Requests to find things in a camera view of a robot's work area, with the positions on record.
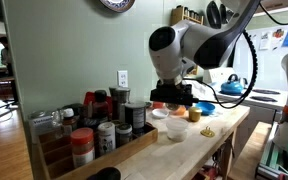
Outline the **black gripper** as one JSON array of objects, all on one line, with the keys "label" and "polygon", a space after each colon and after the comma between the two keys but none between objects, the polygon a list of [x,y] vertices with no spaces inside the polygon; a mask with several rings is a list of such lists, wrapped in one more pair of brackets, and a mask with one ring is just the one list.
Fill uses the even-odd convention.
[{"label": "black gripper", "polygon": [[150,100],[186,106],[199,102],[199,99],[192,94],[191,84],[173,85],[163,84],[161,81],[158,81],[156,88],[151,91]]}]

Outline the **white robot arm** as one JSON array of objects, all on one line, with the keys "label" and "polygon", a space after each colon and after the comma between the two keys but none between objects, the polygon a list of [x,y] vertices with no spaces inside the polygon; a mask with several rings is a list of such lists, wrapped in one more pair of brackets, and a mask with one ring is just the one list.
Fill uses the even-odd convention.
[{"label": "white robot arm", "polygon": [[149,54],[158,82],[151,101],[192,105],[192,86],[183,82],[194,64],[204,70],[220,67],[232,52],[261,0],[222,0],[234,14],[220,29],[181,20],[155,30],[149,38]]}]

